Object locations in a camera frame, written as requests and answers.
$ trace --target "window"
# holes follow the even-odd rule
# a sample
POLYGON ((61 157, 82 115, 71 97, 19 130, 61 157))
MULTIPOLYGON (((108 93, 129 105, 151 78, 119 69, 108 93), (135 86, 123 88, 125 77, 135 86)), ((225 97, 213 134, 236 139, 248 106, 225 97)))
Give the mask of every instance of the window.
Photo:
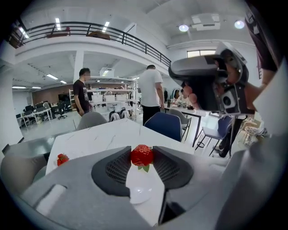
POLYGON ((202 55, 210 55, 215 54, 215 50, 195 50, 195 51, 187 51, 187 57, 197 57, 202 55))

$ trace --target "brown wall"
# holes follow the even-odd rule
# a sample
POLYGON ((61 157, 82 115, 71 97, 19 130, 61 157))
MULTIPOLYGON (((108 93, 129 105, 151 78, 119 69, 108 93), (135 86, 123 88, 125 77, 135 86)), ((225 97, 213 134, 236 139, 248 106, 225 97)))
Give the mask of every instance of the brown wall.
MULTIPOLYGON (((91 84, 92 88, 118 88, 121 87, 121 84, 100 84, 100 83, 95 83, 91 84)), ((48 89, 43 89, 39 90, 36 92, 32 93, 32 98, 33 98, 33 104, 37 104, 40 102, 48 101, 49 103, 57 103, 58 102, 58 94, 62 93, 68 93, 69 94, 69 89, 73 89, 73 85, 64 85, 64 86, 59 86, 59 87, 54 87, 54 88, 48 88, 48 89)))

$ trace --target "black pants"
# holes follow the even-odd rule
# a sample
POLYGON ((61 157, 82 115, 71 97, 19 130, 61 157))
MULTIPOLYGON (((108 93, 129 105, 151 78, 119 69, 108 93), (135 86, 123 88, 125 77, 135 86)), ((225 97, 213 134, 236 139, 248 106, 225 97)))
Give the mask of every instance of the black pants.
MULTIPOLYGON (((234 131, 233 131, 233 136, 232 136, 232 143, 234 142, 237 133, 240 129, 240 126, 242 124, 242 122, 245 119, 236 119, 235 120, 235 124, 234 124, 234 131)), ((229 152, 230 149, 230 140, 231 140, 231 133, 232 133, 232 127, 230 128, 228 134, 226 135, 226 137, 221 141, 219 148, 222 150, 222 152, 219 154, 220 157, 225 157, 227 155, 227 153, 229 152)))
POLYGON ((148 121, 151 117, 153 117, 155 113, 160 112, 159 106, 154 107, 142 106, 142 107, 143 107, 143 125, 145 125, 146 121, 148 121))

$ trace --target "gray floor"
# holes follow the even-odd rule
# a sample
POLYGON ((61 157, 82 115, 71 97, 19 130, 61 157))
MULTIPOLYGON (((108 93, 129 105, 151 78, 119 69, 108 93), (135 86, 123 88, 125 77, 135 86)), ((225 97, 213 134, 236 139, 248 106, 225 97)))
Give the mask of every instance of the gray floor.
MULTIPOLYGON (((58 120, 53 119, 51 121, 44 121, 41 124, 32 124, 29 125, 27 128, 22 127, 21 131, 24 136, 23 143, 17 144, 12 146, 8 151, 13 152, 22 152, 25 153, 25 155, 31 155, 34 156, 36 154, 42 154, 45 152, 48 152, 51 150, 54 139, 57 135, 61 133, 68 133, 73 132, 75 128, 78 126, 80 122, 80 116, 76 111, 66 113, 67 117, 65 119, 58 120), (43 138, 40 142, 37 142, 36 139, 43 138)), ((134 119, 135 122, 142 124, 142 114, 137 113, 137 117, 134 119)), ((208 128, 217 128, 217 118, 210 117, 208 114, 206 117, 202 117, 200 130, 202 126, 208 127, 208 128)), ((196 117, 192 117, 191 126, 189 129, 189 132, 187 134, 187 139, 184 141, 185 138, 183 138, 183 143, 190 145, 192 148, 192 143, 195 137, 196 133, 196 127, 197 127, 198 119, 196 117)), ((232 153, 244 150, 246 147, 244 144, 239 143, 238 141, 241 140, 242 136, 244 135, 244 132, 241 132, 234 141, 232 145, 232 153)), ((195 154, 197 155, 203 155, 203 156, 209 156, 213 146, 216 144, 217 140, 211 140, 210 144, 208 146, 205 146, 204 148, 198 148, 195 151, 195 154)))

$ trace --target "person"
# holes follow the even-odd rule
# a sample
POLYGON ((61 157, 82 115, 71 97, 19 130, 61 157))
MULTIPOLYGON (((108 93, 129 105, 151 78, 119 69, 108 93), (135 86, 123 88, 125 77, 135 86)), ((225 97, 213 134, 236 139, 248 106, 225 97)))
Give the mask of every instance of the person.
POLYGON ((148 66, 139 77, 138 92, 142 93, 143 125, 155 113, 160 112, 160 108, 164 108, 162 82, 161 74, 154 65, 148 66))
POLYGON ((79 79, 73 84, 76 109, 80 116, 90 111, 90 103, 84 82, 90 79, 90 70, 83 68, 79 72, 79 79))
MULTIPOLYGON (((257 51, 257 59, 258 59, 258 66, 262 69, 262 84, 260 87, 256 87, 251 83, 247 82, 245 86, 245 98, 247 107, 249 109, 256 110, 253 102, 255 99, 263 92, 263 90, 267 87, 270 81, 273 79, 277 69, 280 66, 281 60, 283 58, 283 54, 279 52, 279 49, 276 48, 274 39, 270 36, 267 39, 267 27, 265 27, 264 23, 260 16, 256 13, 259 20, 256 20, 255 15, 252 13, 253 7, 250 8, 248 6, 247 13, 245 17, 245 24, 248 27, 249 34, 255 44, 256 51, 257 51)), ((228 72, 227 81, 231 84, 236 83, 239 79, 239 72, 236 68, 233 68, 231 65, 226 63, 226 68, 228 72)), ((199 105, 197 103, 197 95, 193 93, 193 89, 189 86, 184 87, 184 92, 188 95, 190 102, 192 103, 193 107, 199 109, 199 105)), ((232 142, 235 140, 237 132, 241 126, 243 119, 236 119, 234 124, 234 133, 232 136, 232 142)), ((227 138, 223 140, 219 146, 219 156, 225 157, 230 149, 230 137, 231 137, 231 130, 228 133, 227 138)))
POLYGON ((188 96, 184 93, 183 89, 181 89, 181 95, 176 100, 175 105, 178 105, 179 103, 181 103, 181 105, 183 105, 184 103, 187 103, 187 105, 191 104, 188 96))

